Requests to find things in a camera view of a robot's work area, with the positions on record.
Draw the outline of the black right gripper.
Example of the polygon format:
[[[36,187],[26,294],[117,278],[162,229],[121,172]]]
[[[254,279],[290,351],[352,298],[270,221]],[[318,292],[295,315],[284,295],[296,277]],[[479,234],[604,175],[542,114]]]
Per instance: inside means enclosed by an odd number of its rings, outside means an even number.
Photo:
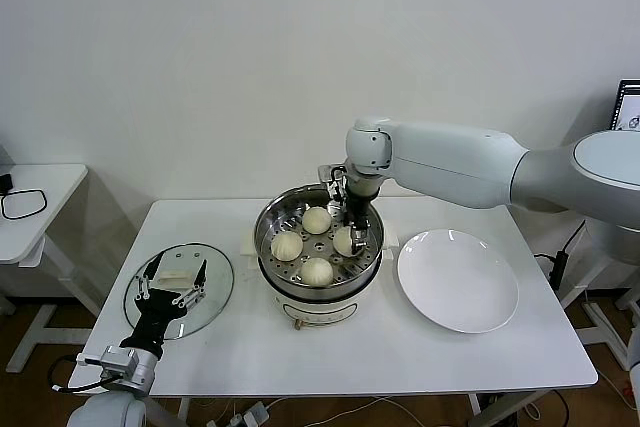
[[[363,196],[351,191],[346,193],[344,181],[331,181],[328,184],[330,201],[328,209],[340,223],[346,223],[350,230],[351,254],[358,255],[367,247],[369,236],[368,210],[372,196]]]

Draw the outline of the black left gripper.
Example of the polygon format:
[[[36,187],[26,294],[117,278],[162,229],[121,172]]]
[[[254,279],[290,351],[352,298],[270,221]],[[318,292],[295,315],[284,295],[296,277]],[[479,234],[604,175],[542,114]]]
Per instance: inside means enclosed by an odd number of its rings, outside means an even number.
[[[121,348],[135,348],[153,355],[162,355],[162,345],[169,323],[187,315],[205,293],[207,260],[204,260],[196,274],[194,284],[186,293],[154,289],[150,287],[159,269],[163,253],[157,254],[146,263],[140,275],[136,276],[138,292],[134,297],[140,311],[140,318],[132,334],[123,339]]]

